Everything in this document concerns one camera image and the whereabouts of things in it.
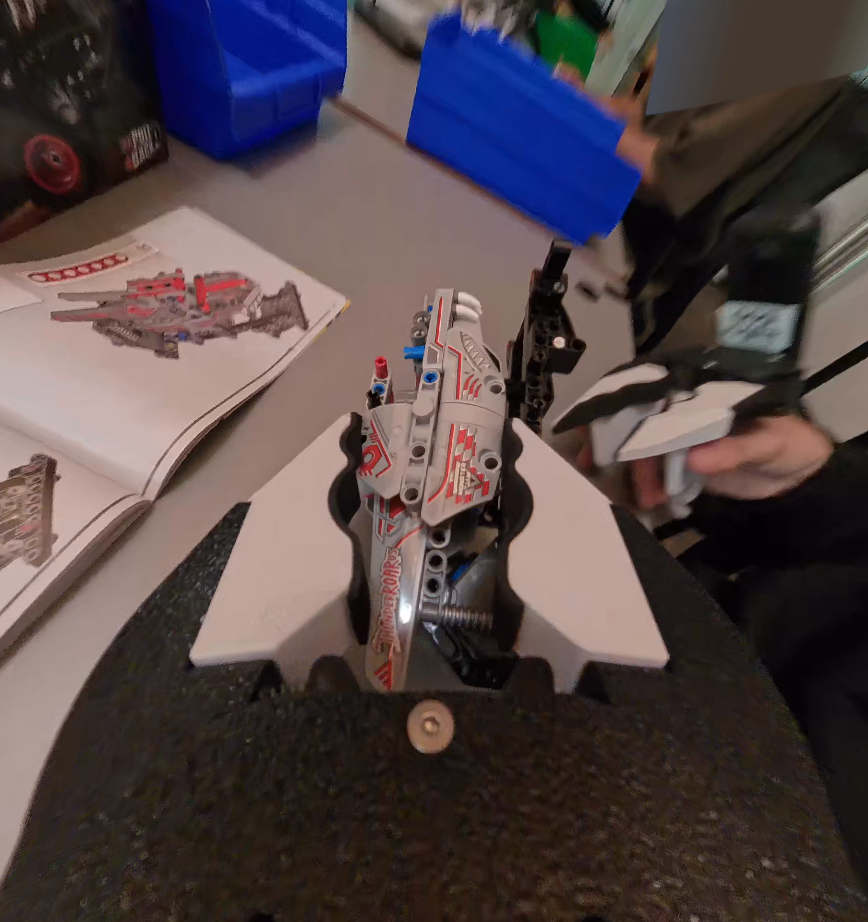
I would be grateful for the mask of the person's right hand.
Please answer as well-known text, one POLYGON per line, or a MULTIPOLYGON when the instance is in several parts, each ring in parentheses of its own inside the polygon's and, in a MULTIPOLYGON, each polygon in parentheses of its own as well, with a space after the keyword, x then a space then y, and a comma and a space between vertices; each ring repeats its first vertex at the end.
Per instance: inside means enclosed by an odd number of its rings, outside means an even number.
POLYGON ((800 416, 761 417, 690 447, 685 471, 701 478, 710 494, 757 501, 793 490, 824 467, 834 450, 829 435, 800 416))

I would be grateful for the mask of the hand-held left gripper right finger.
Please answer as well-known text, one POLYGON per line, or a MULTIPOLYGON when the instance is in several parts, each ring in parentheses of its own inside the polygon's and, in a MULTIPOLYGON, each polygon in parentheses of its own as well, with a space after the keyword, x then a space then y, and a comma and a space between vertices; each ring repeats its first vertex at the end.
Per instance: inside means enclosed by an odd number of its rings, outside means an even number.
POLYGON ((524 523, 509 540, 507 582, 522 605, 511 648, 540 659, 556 693, 573 693, 593 664, 663 669, 670 653, 628 553, 613 506, 522 421, 504 465, 523 486, 524 523))

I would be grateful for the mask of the black toy set box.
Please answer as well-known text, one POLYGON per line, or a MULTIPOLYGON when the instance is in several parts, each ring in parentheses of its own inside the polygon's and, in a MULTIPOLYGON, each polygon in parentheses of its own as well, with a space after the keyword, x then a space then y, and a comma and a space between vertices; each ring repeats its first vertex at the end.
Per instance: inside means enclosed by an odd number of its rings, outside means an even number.
POLYGON ((0 243, 168 157, 145 2, 0 1, 0 243))

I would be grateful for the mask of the white instruction booklet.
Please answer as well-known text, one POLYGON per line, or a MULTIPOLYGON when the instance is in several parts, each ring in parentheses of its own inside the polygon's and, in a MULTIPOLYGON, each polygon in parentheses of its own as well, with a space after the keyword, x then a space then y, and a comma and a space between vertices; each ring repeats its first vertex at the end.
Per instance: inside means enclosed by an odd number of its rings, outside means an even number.
POLYGON ((0 265, 0 662, 348 304, 186 206, 0 265))

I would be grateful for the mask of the person's right forearm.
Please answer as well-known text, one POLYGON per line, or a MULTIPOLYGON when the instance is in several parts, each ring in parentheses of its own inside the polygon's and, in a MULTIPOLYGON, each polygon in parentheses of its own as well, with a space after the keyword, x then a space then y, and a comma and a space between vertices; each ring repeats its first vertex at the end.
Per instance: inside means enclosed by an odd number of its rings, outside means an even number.
POLYGON ((691 524, 701 539, 682 561, 722 577, 820 564, 868 568, 868 453, 837 447, 817 472, 768 498, 706 493, 691 524))

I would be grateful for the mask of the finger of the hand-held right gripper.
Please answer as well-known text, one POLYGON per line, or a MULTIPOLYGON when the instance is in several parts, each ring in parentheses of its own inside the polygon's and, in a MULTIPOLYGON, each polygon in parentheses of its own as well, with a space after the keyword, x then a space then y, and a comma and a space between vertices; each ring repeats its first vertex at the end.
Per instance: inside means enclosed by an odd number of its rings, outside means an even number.
POLYGON ((702 384, 692 397, 642 421, 617 449, 615 460, 625 463, 669 455, 723 438, 734 423, 736 406, 763 389, 740 381, 702 384))
POLYGON ((656 407, 668 397, 673 376, 663 365, 630 364, 602 376, 562 411, 551 425, 561 434, 595 421, 611 418, 630 408, 656 407))

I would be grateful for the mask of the blue storage bin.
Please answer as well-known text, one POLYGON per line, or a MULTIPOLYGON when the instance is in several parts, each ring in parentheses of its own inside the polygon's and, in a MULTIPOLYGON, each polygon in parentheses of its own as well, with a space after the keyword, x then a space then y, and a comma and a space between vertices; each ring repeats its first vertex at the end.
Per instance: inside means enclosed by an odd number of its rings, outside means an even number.
POLYGON ((428 26, 406 142, 573 243, 608 236, 639 186, 624 123, 459 13, 428 26))
POLYGON ((230 159, 315 125, 348 67, 347 1, 148 1, 168 132, 230 159))

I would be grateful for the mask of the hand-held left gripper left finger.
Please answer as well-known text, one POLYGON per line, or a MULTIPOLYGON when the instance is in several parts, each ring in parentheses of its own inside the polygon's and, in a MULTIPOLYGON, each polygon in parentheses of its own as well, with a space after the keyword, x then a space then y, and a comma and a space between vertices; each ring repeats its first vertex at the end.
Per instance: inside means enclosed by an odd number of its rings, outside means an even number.
POLYGON ((195 667, 343 656, 366 626, 356 471, 362 418, 345 414, 258 490, 202 620, 195 667))

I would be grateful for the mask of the grey black toy brick model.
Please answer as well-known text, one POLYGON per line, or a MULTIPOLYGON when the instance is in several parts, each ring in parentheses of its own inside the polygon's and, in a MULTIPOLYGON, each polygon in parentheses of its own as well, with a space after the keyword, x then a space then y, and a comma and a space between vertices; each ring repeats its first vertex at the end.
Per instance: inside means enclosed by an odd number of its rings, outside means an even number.
POLYGON ((506 431, 541 435, 554 375, 585 351, 565 310, 571 245, 554 241, 532 272, 516 338, 502 361, 472 294, 442 288, 415 314, 405 358, 414 390, 396 392, 376 361, 362 424, 361 498, 372 518, 371 614, 365 670, 371 689, 405 688, 416 635, 427 635, 463 683, 497 689, 515 654, 502 633, 499 551, 506 431))

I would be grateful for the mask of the green storage bin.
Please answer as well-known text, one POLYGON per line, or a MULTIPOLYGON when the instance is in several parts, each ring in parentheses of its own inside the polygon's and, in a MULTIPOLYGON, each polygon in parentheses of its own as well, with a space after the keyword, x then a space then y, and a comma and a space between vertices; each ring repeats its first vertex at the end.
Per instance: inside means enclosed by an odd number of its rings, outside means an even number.
POLYGON ((532 46, 553 70, 577 76, 583 84, 607 26, 603 12, 593 2, 558 2, 534 14, 532 46))

